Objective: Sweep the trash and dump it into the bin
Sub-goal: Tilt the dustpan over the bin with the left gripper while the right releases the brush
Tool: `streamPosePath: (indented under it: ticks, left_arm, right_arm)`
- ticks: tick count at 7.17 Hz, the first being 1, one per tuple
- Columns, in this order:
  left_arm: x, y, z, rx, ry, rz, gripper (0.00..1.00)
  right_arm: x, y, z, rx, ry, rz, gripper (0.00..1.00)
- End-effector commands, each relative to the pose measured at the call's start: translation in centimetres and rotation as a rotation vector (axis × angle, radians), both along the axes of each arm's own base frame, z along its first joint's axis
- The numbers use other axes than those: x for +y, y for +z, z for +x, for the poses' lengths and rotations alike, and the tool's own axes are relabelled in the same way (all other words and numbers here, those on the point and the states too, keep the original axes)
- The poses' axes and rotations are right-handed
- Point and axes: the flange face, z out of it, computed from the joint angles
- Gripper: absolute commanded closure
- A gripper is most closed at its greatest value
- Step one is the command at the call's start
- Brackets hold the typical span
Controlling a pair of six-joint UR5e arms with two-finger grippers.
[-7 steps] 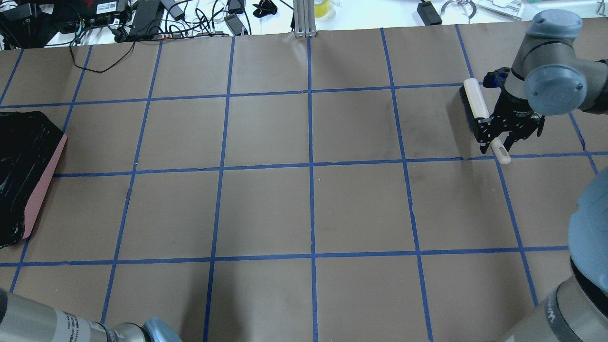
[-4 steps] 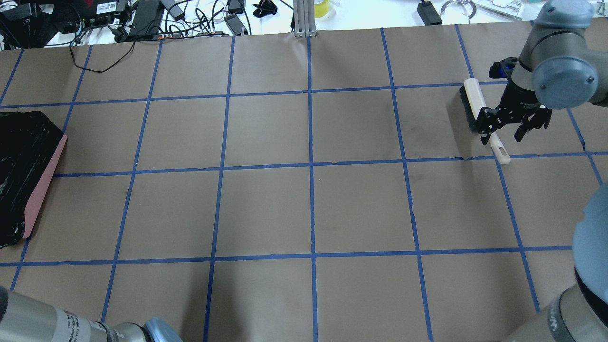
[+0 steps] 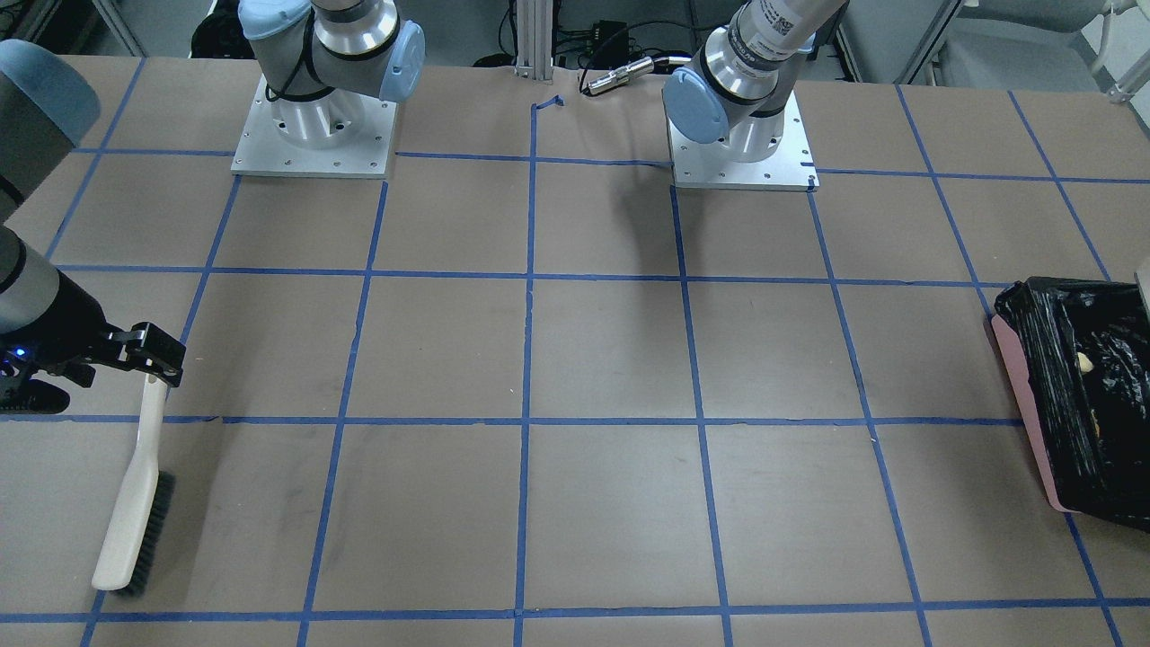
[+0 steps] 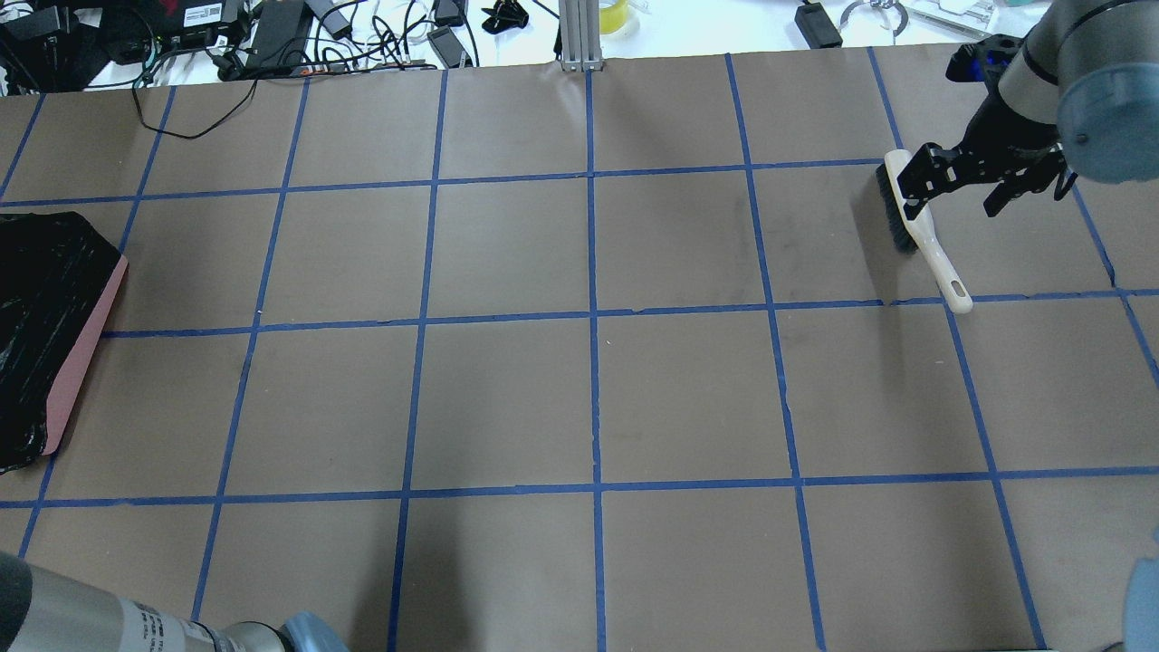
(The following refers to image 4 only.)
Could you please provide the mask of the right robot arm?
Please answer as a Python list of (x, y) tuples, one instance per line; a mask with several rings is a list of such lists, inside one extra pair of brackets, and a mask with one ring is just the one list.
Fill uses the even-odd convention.
[(1158, 175), (1158, 5), (1056, 1), (1025, 37), (994, 34), (962, 45), (952, 82), (986, 96), (958, 144), (926, 142), (899, 173), (881, 173), (912, 220), (933, 198), (990, 186), (996, 217), (1022, 195), (1067, 195), (1078, 177), (1117, 185)]

